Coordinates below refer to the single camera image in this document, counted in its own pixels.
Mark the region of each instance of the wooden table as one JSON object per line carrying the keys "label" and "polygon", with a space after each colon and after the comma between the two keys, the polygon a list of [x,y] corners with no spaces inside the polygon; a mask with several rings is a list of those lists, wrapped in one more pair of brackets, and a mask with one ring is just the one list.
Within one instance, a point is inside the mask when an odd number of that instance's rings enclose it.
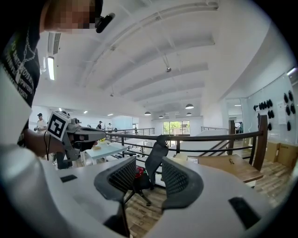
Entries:
{"label": "wooden table", "polygon": [[258,180],[263,174],[238,155],[201,156],[198,163],[235,175],[244,183]]}

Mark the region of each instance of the chair backrest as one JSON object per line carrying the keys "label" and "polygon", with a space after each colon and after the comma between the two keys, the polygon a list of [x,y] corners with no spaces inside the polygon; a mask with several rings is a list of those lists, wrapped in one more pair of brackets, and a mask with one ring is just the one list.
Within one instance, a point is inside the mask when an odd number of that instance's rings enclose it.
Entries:
{"label": "chair backrest", "polygon": [[150,155],[145,161],[145,168],[151,183],[155,184],[155,172],[162,164],[163,156],[167,156],[169,148],[166,146],[166,136],[160,135],[156,138]]}

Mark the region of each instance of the red object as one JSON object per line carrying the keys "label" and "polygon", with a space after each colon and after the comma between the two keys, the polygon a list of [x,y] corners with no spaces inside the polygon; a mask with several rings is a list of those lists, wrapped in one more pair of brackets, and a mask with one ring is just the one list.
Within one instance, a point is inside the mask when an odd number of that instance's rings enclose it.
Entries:
{"label": "red object", "polygon": [[144,168],[137,166],[136,170],[137,172],[135,173],[135,178],[141,177],[141,175],[144,173]]}

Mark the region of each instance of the window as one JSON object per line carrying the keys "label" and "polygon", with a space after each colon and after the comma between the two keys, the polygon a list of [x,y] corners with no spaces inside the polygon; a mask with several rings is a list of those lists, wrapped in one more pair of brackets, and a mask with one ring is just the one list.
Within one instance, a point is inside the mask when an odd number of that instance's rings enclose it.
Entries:
{"label": "window", "polygon": [[190,135],[190,121],[163,122],[164,135]]}

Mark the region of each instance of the wooden post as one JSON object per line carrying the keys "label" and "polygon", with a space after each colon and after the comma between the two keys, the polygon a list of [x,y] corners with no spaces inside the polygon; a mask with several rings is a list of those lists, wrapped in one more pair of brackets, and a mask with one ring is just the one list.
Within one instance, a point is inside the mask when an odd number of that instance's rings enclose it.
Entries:
{"label": "wooden post", "polygon": [[[235,134],[235,122],[234,120],[229,121],[229,134]],[[229,140],[228,149],[234,148],[234,140]],[[227,151],[228,155],[232,155],[233,151]]]}
{"label": "wooden post", "polygon": [[261,171],[267,146],[267,135],[268,135],[268,122],[267,115],[262,115],[258,118],[259,120],[259,131],[263,134],[257,139],[257,152],[255,156],[255,162],[253,166]]}

